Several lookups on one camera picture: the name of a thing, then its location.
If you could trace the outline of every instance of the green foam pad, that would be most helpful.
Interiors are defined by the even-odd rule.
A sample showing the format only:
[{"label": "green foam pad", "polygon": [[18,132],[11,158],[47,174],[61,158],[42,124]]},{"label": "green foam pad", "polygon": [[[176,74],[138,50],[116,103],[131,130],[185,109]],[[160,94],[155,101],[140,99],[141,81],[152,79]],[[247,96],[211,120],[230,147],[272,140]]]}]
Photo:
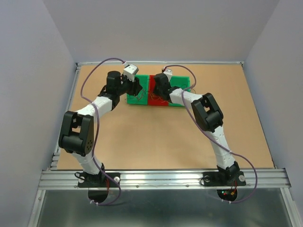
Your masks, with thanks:
[{"label": "green foam pad", "polygon": [[[190,79],[189,77],[177,77],[177,76],[172,76],[170,79],[170,85],[180,87],[182,89],[185,89],[190,86]],[[173,104],[169,103],[169,106],[183,106],[180,104]]]},{"label": "green foam pad", "polygon": [[147,105],[149,75],[136,75],[142,86],[142,90],[137,96],[126,96],[126,102],[132,105]]}]

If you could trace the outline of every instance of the bolt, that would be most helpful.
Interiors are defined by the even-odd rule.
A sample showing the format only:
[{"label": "bolt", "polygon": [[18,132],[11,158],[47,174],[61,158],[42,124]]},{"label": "bolt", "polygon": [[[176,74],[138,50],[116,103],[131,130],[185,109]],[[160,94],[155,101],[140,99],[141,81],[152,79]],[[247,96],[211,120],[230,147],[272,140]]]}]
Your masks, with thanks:
[{"label": "bolt", "polygon": [[239,176],[239,180],[240,180],[241,182],[244,182],[244,181],[245,181],[245,176],[240,175],[240,176]]},{"label": "bolt", "polygon": [[210,182],[209,176],[205,176],[203,179],[206,183]]},{"label": "bolt", "polygon": [[118,176],[115,176],[114,177],[114,181],[116,181],[117,183],[119,183],[120,182],[120,178]]}]

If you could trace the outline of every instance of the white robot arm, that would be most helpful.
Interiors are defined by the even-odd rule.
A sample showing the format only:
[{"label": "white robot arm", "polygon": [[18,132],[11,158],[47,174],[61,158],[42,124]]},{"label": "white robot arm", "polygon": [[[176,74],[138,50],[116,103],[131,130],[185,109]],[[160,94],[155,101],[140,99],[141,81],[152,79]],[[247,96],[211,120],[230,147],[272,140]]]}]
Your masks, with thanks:
[{"label": "white robot arm", "polygon": [[[173,90],[172,93],[170,93],[170,95],[169,95],[171,102],[176,103],[176,104],[180,104],[180,105],[184,105],[183,101],[182,101],[181,93],[182,93],[181,88]],[[187,91],[184,92],[185,105],[188,108],[192,108],[191,104],[194,101],[201,100],[201,99],[203,99],[203,95],[193,94],[193,93],[190,93],[190,92],[187,92]],[[225,135],[224,135],[223,125],[218,126],[217,128],[215,128],[214,132],[211,132],[211,131],[205,131],[205,132],[212,139],[216,140],[219,144],[221,144],[225,148],[229,148],[228,144],[227,144],[227,141],[226,141],[226,138],[225,138]],[[214,154],[216,155],[217,166],[222,168],[222,169],[226,169],[228,167],[231,167],[235,162],[235,159],[231,155],[231,153],[222,149],[221,147],[214,144],[213,142],[211,142],[211,144],[212,144],[212,147],[214,149]]]},{"label": "white robot arm", "polygon": [[[127,65],[121,75],[118,71],[107,74],[107,84],[100,94],[92,102],[98,110],[98,116],[93,104],[75,112],[67,111],[64,114],[59,146],[71,153],[83,168],[83,172],[90,176],[101,177],[100,170],[93,161],[94,122],[107,112],[112,111],[120,101],[120,96],[127,93],[136,96],[142,87],[139,79],[135,78],[138,68],[135,65]],[[72,129],[80,127],[80,132]],[[104,169],[102,162],[95,157],[97,164]]]},{"label": "white robot arm", "polygon": [[[153,93],[160,96],[162,99],[180,105],[186,105],[194,112],[196,123],[199,127],[213,140],[223,147],[229,149],[224,131],[223,131],[223,113],[219,108],[212,94],[205,95],[193,94],[184,91],[182,100],[182,89],[172,87],[169,83],[172,76],[172,71],[166,69],[163,73],[154,76],[156,85]],[[214,149],[218,172],[209,173],[211,176],[206,180],[209,186],[229,185],[233,183],[240,174],[238,163],[230,152],[219,147],[211,141]]]}]

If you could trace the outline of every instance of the wooden board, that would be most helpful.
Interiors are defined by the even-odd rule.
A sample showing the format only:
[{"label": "wooden board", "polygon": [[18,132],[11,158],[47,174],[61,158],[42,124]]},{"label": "wooden board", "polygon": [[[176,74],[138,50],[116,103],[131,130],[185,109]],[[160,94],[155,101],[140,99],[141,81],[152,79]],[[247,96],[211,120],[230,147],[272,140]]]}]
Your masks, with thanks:
[{"label": "wooden board", "polygon": [[[94,66],[82,66],[71,110],[88,103],[80,87]],[[138,65],[138,74],[154,75],[163,65]],[[273,167],[259,118],[240,65],[188,65],[196,74],[197,94],[210,92],[224,114],[224,131],[231,150],[247,157],[255,167]],[[174,75],[189,76],[173,67]],[[87,81],[84,95],[94,100],[106,84],[107,72],[122,65],[100,66]],[[100,120],[96,156],[106,169],[216,168],[214,151],[183,107],[128,105],[122,96],[118,106]],[[236,157],[241,168],[250,168]],[[58,169],[80,169],[64,150]]]}]

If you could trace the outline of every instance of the gray wall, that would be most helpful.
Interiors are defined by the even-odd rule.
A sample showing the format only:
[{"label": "gray wall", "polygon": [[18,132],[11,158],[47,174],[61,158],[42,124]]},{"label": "gray wall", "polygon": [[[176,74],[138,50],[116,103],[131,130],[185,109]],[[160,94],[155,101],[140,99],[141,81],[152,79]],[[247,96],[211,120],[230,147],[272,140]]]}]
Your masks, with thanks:
[{"label": "gray wall", "polygon": [[264,133],[303,217],[303,1],[280,0],[245,61]]},{"label": "gray wall", "polygon": [[0,1],[0,226],[24,227],[75,65],[41,0]]},{"label": "gray wall", "polygon": [[44,0],[76,62],[243,61],[278,0]]}]

